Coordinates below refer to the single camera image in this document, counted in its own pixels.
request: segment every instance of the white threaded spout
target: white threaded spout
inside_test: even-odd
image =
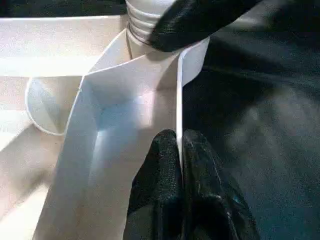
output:
[[[131,33],[148,44],[149,35],[175,0],[126,0]]]

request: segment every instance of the finger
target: finger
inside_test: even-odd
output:
[[[153,139],[130,193],[125,240],[171,240],[182,227],[182,175],[176,134]]]
[[[210,143],[193,130],[183,134],[183,180],[186,236],[205,232],[211,239],[260,239],[236,180],[224,174]]]
[[[177,0],[154,27],[150,44],[172,52],[210,36],[261,0]]]

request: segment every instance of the circular opening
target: circular opening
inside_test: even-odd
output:
[[[30,78],[25,90],[25,106],[38,129],[56,136],[65,133],[81,78],[81,76]]]

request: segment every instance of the white plastic part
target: white plastic part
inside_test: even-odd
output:
[[[209,39],[180,57],[153,51],[114,61],[107,53],[117,40],[81,82],[34,240],[122,239],[132,180],[154,136],[175,130],[181,153],[182,86],[201,70]]]
[[[28,80],[0,76],[1,239],[32,239],[63,143],[63,137],[39,131],[28,117]]]
[[[144,43],[153,28],[176,0],[126,0],[132,34]]]
[[[65,134],[81,76],[32,77],[25,89],[26,112],[41,131]]]
[[[0,19],[0,76],[82,75],[127,15]]]

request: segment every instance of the black glove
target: black glove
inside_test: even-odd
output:
[[[124,240],[258,240],[237,182],[199,132],[183,135],[183,180],[176,135],[160,132],[135,176]]]
[[[164,130],[153,139],[130,193],[124,240],[178,240],[183,187],[176,134]]]
[[[183,134],[184,239],[258,240],[255,220],[234,178],[200,133]]]
[[[149,37],[158,50],[172,52],[232,23],[261,0],[177,0]]]

